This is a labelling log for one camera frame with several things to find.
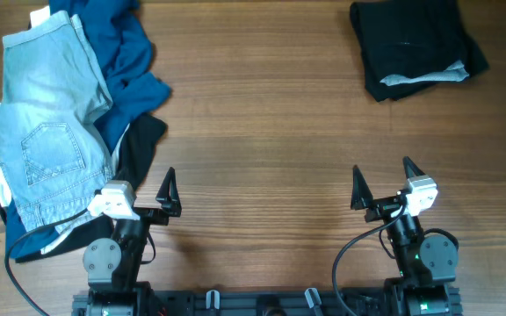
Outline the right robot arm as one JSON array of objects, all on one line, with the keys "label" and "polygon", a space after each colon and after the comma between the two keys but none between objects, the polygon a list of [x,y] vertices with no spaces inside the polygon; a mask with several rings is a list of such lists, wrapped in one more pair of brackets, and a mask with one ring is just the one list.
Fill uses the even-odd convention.
[{"label": "right robot arm", "polygon": [[459,243],[440,228],[425,230],[419,215],[430,209],[437,183],[409,158],[403,158],[406,182],[391,197],[375,198],[359,167],[353,168],[351,209],[364,210],[367,223],[379,221],[387,236],[399,276],[384,282],[379,299],[383,315],[455,315],[458,293],[450,289],[456,279]]}]

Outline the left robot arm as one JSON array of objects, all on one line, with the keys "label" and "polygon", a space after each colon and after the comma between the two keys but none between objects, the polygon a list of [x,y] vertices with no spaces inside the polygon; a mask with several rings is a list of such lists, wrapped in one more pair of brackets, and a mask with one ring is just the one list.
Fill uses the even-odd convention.
[{"label": "left robot arm", "polygon": [[157,208],[136,207],[134,189],[128,181],[111,180],[96,192],[88,211],[116,220],[112,235],[93,241],[84,251],[88,294],[75,296],[72,313],[78,316],[165,315],[164,303],[148,282],[137,280],[144,249],[153,245],[152,226],[167,226],[179,217],[182,205],[176,171],[170,168],[155,200]]}]

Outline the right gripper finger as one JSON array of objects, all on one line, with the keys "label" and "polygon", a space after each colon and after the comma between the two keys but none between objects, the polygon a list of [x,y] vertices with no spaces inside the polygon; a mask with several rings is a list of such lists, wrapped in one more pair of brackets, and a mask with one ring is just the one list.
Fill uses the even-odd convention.
[{"label": "right gripper finger", "polygon": [[408,157],[404,156],[402,159],[405,176],[407,178],[424,176],[425,173],[416,166],[416,164]]},{"label": "right gripper finger", "polygon": [[368,184],[360,170],[355,165],[353,171],[353,187],[351,193],[351,209],[362,210],[371,206],[373,195],[368,187]]}]

